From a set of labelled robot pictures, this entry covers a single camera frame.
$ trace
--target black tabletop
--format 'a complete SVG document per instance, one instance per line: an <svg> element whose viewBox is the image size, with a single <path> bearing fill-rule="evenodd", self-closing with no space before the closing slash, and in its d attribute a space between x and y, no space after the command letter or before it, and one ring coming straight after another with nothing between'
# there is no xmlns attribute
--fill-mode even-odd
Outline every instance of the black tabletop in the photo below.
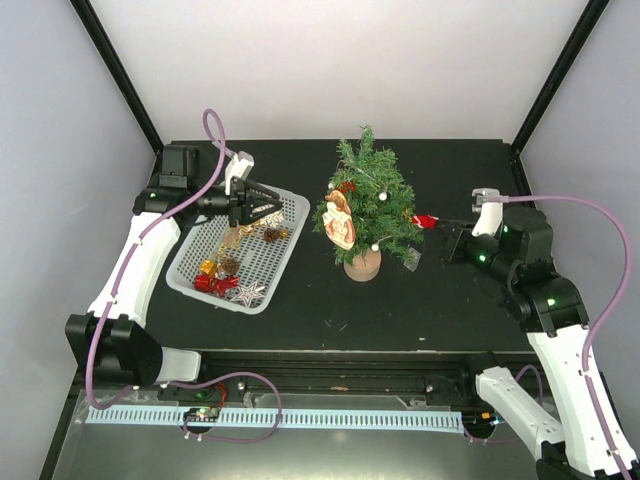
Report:
<svg viewBox="0 0 640 480"><path fill-rule="evenodd" d="M206 142L198 143L212 148ZM237 141L251 153L253 180L306 197L326 194L336 168L337 141ZM391 148L414 187L417 213L472 220L471 190L517 189L508 146L499 140L378 140ZM213 166L204 168L203 176ZM147 313L147 330L162 345L200 350L497 352L530 351L516 321L496 302L496 286L471 267L439 258L442 242L425 232L424 254L411 272L383 255L371 282L350 280L334 264L332 243L307 219L266 310L234 313L182 295L160 274Z"/></svg>

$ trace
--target perforated basket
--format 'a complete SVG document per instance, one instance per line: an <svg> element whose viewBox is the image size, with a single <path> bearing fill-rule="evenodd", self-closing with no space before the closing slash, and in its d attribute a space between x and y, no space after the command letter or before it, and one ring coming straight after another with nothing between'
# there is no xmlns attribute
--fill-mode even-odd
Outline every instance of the perforated basket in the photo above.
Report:
<svg viewBox="0 0 640 480"><path fill-rule="evenodd" d="M310 208L309 201L300 195L279 188L268 188L280 194L284 214L284 221L280 224L280 228L288 230L289 236L267 243L263 238L264 229L257 228L253 235L242 238L237 249L226 251L240 263L240 269L236 274L238 284L248 287L258 282L258 286L265 287L261 291L264 297L253 299L247 307L244 303L230 301L237 295L237 289L227 291L226 295L220 298L214 294L199 292L193 287L200 265L207 259L214 259L229 229L228 220L224 216L216 217L208 223L191 229L167 270L166 278L169 287L184 295L234 312L251 315L267 308L293 252L293 247L298 241Z"/></svg>

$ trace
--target red ornament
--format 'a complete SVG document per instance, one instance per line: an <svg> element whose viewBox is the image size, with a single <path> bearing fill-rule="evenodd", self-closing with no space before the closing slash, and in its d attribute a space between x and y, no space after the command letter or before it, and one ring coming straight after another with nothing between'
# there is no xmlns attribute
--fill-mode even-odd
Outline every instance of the red ornament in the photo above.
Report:
<svg viewBox="0 0 640 480"><path fill-rule="evenodd" d="M196 275L196 279L193 281L193 288L198 290L199 292L209 292L211 283L211 277L204 273L199 273Z"/></svg>
<svg viewBox="0 0 640 480"><path fill-rule="evenodd" d="M211 282L209 292L215 293L219 297L224 297L227 290L238 287L238 277L216 278Z"/></svg>
<svg viewBox="0 0 640 480"><path fill-rule="evenodd" d="M433 230L438 223L438 217L432 217L431 215L414 215L411 217L411 222L415 223L420 228L426 228Z"/></svg>
<svg viewBox="0 0 640 480"><path fill-rule="evenodd" d="M353 192L356 189L356 185L353 182L342 182L340 185L340 191L344 195L347 192Z"/></svg>

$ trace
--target black frame pole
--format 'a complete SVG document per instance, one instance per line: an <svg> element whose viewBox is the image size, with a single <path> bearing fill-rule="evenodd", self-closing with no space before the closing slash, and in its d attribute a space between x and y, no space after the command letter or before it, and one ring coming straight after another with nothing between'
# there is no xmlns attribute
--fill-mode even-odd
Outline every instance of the black frame pole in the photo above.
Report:
<svg viewBox="0 0 640 480"><path fill-rule="evenodd" d="M147 110L144 108L142 100L140 100L129 75L127 75L124 65L122 65L122 62L120 61L120 58L118 58L118 54L116 53L115 48L113 48L107 32L105 32L102 27L102 23L100 23L100 19L93 9L91 2L89 0L70 0L70 2L76 10L78 17L80 17L84 28L91 37L91 40L93 40L93 43L98 49L102 60L109 69L109 72L111 72L111 76L122 92L122 96L133 112L140 128L142 128L151 148L156 155L160 154L164 143L162 142L160 135L158 135L156 127L153 126L151 117L149 117Z"/></svg>
<svg viewBox="0 0 640 480"><path fill-rule="evenodd" d="M551 103L551 100L560 87L562 80L564 80L564 77L567 75L571 65L573 65L573 62L580 53L582 46L587 41L587 38L589 38L589 34L593 30L593 27L596 26L598 19L608 4L609 0L589 0L589 3L584 8L584 11L582 12L582 15L580 15L576 26L573 28L567 43L562 49L562 52L560 52L560 56L551 69L551 73L549 73L547 80L544 82L536 101L533 103L524 123L520 127L520 131L511 144L516 155L519 155L520 152L522 152L529 141L529 138L531 138L533 131L542 119L544 112Z"/></svg>

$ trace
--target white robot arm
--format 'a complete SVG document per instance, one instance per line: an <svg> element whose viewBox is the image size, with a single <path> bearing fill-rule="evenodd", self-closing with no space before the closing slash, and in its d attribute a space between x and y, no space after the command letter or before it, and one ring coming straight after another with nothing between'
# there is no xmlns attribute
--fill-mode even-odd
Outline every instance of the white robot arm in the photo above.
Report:
<svg viewBox="0 0 640 480"><path fill-rule="evenodd" d="M474 195L499 192L477 189ZM470 373L477 396L493 406L537 462L540 479L640 478L629 445L598 373L593 352L588 373L616 445L609 450L582 369L589 321L580 294L553 266L553 231L538 210L512 207L474 211L475 227L445 226L444 258L476 266L503 286L503 301L519 322L546 373L560 421L549 415L495 360L482 357ZM624 472L615 456L624 465Z"/></svg>
<svg viewBox="0 0 640 480"><path fill-rule="evenodd" d="M195 380L200 370L198 352L160 346L144 330L151 294L165 260L178 242L181 226L195 214L225 215L230 225L244 225L282 208L278 194L247 179L253 158L240 152L234 154L221 185L202 195L186 215L157 224L141 241L141 233L151 223L197 188L198 153L191 146L165 146L160 172L136 198L129 235L109 280L88 313L71 315L67 322L65 333L76 361L81 368L86 367L92 332L111 304L94 362L97 377L138 386ZM111 292L121 265L136 244L120 279L117 297L113 298Z"/></svg>

